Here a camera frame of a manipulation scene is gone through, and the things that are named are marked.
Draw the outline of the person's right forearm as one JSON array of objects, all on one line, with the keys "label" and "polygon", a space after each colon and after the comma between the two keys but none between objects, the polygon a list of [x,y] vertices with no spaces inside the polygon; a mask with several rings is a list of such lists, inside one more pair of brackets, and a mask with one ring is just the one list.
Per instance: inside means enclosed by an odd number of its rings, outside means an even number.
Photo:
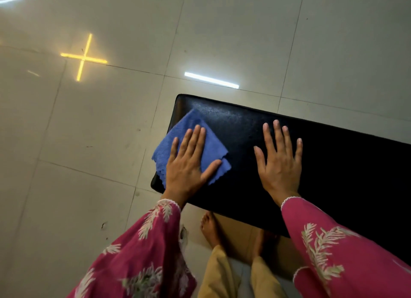
[{"label": "person's right forearm", "polygon": [[375,242],[301,197],[281,214],[305,262],[293,277],[302,298],[411,298],[411,266]]}]

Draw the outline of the person's left leg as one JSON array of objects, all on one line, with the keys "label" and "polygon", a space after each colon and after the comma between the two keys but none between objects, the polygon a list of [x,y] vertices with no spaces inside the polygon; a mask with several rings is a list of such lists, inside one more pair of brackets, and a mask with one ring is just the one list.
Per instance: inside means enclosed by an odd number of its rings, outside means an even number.
[{"label": "person's left leg", "polygon": [[233,270],[229,258],[221,245],[213,248],[198,298],[238,298],[240,277]]}]

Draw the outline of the person's right hand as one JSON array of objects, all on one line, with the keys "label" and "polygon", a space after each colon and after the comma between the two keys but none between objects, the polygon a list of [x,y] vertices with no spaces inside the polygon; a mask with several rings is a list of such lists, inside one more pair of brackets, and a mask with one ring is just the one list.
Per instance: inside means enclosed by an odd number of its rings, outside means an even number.
[{"label": "person's right hand", "polygon": [[277,206],[289,197],[297,197],[301,179],[302,164],[295,162],[295,153],[287,126],[281,127],[284,136],[285,152],[277,152],[268,123],[263,124],[264,141],[267,150],[265,156],[266,175],[259,175],[265,191],[267,191]]}]

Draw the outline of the person's right leg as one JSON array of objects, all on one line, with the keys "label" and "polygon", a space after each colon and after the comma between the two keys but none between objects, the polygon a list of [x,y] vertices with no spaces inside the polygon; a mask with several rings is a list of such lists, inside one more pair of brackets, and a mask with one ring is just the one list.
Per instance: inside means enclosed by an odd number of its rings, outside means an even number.
[{"label": "person's right leg", "polygon": [[288,298],[280,282],[261,256],[253,259],[250,282],[254,298]]}]

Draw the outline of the person's leg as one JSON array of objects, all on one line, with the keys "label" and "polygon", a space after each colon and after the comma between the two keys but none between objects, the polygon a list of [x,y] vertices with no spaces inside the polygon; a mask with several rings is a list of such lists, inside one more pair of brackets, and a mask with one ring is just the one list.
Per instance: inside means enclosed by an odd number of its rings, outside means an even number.
[{"label": "person's leg", "polygon": [[229,258],[221,245],[213,248],[198,298],[238,298],[240,277],[233,270]]},{"label": "person's leg", "polygon": [[250,282],[254,298],[288,298],[280,282],[261,256],[253,259]]}]

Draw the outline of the blue microfibre cloth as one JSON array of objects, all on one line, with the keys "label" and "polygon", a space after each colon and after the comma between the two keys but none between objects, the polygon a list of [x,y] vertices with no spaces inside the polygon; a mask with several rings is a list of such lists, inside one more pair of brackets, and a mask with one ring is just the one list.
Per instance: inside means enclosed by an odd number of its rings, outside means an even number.
[{"label": "blue microfibre cloth", "polygon": [[216,159],[222,161],[222,164],[219,166],[215,174],[208,180],[208,185],[215,183],[221,176],[231,170],[231,165],[226,159],[226,155],[228,154],[227,148],[203,120],[200,112],[196,109],[191,109],[167,133],[152,155],[152,160],[156,164],[156,173],[164,187],[166,186],[166,166],[174,138],[178,138],[179,144],[181,144],[186,131],[188,129],[194,129],[196,125],[200,125],[206,129],[205,145],[201,158],[201,171],[203,172]]}]

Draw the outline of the person's left hand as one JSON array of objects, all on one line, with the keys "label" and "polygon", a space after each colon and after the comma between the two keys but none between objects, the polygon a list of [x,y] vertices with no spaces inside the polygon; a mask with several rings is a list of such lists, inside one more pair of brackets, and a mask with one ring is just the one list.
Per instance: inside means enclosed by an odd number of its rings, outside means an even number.
[{"label": "person's left hand", "polygon": [[201,158],[206,139],[206,129],[201,127],[198,144],[191,158],[186,157],[186,147],[192,134],[188,129],[177,147],[177,157],[167,162],[166,188],[162,199],[174,201],[182,210],[187,201],[204,185],[201,182]]}]

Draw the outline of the person's left foot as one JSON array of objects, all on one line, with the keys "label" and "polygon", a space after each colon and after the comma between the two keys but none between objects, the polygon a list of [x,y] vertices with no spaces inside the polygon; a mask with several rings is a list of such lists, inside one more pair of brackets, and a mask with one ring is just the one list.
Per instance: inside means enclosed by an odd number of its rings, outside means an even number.
[{"label": "person's left foot", "polygon": [[225,250],[224,236],[214,213],[206,211],[200,225],[201,232],[212,249],[220,247]]}]

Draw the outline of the person's left forearm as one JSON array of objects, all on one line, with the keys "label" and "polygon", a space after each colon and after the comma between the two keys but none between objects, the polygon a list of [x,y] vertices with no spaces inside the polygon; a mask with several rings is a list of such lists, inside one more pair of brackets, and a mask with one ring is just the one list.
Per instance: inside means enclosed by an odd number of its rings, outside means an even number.
[{"label": "person's left forearm", "polygon": [[197,281],[180,239],[181,209],[161,199],[106,247],[66,298],[191,298]]}]

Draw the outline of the black padded bench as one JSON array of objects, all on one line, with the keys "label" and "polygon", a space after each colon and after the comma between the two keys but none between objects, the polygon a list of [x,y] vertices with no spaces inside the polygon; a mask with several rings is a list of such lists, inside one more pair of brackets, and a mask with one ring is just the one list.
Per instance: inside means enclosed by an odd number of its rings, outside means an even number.
[{"label": "black padded bench", "polygon": [[198,96],[176,97],[168,130],[195,109],[228,149],[231,170],[189,203],[289,237],[280,208],[261,185],[254,146],[277,119],[303,142],[300,195],[337,223],[411,265],[411,145]]}]

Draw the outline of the person's foot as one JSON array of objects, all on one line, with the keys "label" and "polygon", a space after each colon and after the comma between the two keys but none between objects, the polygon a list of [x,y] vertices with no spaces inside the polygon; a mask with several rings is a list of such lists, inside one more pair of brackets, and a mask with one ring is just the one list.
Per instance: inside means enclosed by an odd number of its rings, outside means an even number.
[{"label": "person's foot", "polygon": [[276,252],[279,238],[279,235],[259,228],[254,241],[251,260],[254,261],[257,257],[271,259]]},{"label": "person's foot", "polygon": [[201,232],[212,249],[220,247],[225,250],[224,236],[214,213],[206,211],[200,225]]}]

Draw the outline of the person's right foot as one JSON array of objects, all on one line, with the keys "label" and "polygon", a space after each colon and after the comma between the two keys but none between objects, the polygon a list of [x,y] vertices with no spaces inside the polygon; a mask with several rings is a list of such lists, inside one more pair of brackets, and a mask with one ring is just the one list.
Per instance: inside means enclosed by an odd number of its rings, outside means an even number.
[{"label": "person's right foot", "polygon": [[276,252],[279,238],[279,235],[259,228],[254,241],[251,260],[254,261],[257,257],[271,259]]}]

